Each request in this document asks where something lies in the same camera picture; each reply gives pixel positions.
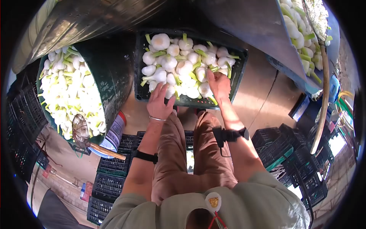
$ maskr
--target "gold emblem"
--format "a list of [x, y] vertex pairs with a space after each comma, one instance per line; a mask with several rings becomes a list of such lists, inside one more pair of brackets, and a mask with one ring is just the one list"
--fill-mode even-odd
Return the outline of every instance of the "gold emblem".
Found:
[[211, 207], [215, 208], [219, 204], [219, 198], [218, 197], [209, 198], [208, 202], [210, 202]]

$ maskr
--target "red string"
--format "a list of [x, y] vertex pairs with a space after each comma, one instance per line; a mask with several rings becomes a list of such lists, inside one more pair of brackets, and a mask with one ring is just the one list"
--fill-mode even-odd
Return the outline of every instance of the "red string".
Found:
[[212, 224], [215, 221], [215, 218], [217, 218], [220, 221], [220, 223], [222, 223], [222, 225], [224, 226], [224, 228], [227, 228], [226, 225], [224, 224], [224, 222], [222, 221], [222, 219], [220, 218], [220, 216], [217, 214], [217, 212], [215, 212], [215, 217], [212, 218], [212, 221], [210, 223], [210, 226], [208, 226], [208, 229], [211, 229]]

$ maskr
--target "wooden handle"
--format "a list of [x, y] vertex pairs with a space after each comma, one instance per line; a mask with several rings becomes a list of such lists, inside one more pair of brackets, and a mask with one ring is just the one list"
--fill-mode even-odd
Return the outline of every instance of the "wooden handle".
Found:
[[323, 133], [325, 119], [326, 119], [326, 111], [328, 109], [328, 100], [329, 100], [329, 63], [328, 63], [328, 56], [325, 52], [325, 44], [322, 41], [319, 41], [320, 44], [320, 51], [321, 51], [321, 57], [323, 59], [323, 101], [321, 105], [320, 110], [320, 118], [319, 118], [319, 124], [318, 129], [315, 134], [313, 146], [311, 147], [310, 153], [314, 154], [317, 149], [320, 142], [321, 135]]
[[90, 143], [90, 147], [93, 149], [98, 150], [101, 153], [107, 154], [109, 156], [121, 159], [121, 160], [126, 160], [126, 156], [120, 155], [116, 152], [113, 152], [112, 150], [106, 149], [104, 147], [101, 147], [100, 145], [97, 145], [95, 143]]

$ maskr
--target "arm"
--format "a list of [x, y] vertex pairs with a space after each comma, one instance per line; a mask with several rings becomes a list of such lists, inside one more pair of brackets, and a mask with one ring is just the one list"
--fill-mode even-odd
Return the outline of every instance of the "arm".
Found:
[[[168, 86], [168, 84], [163, 86], [162, 83], [159, 83], [151, 93], [149, 102], [147, 103], [147, 110], [151, 117], [167, 119], [169, 114], [172, 112], [175, 96], [172, 96], [171, 99], [169, 99], [167, 105], [164, 104], [164, 96]], [[139, 151], [152, 155], [157, 152], [163, 124], [163, 121], [150, 119], [146, 133], [138, 147]], [[151, 201], [154, 167], [155, 165], [150, 161], [133, 158], [121, 194], [135, 193], [145, 197], [147, 201]]]
[[[240, 121], [229, 100], [230, 79], [221, 72], [207, 71], [210, 88], [219, 104], [225, 129], [241, 130], [244, 124]], [[246, 182], [257, 171], [266, 171], [255, 151], [251, 139], [243, 137], [236, 142], [228, 142], [234, 166], [234, 174], [239, 182]]]

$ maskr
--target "person's left hand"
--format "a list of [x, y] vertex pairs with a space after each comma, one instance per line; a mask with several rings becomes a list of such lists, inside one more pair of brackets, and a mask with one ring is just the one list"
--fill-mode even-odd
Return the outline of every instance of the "person's left hand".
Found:
[[173, 111], [175, 96], [173, 95], [168, 104], [164, 104], [165, 93], [167, 92], [169, 84], [158, 83], [155, 90], [151, 93], [149, 102], [147, 103], [147, 111], [150, 116], [158, 119], [167, 119]]

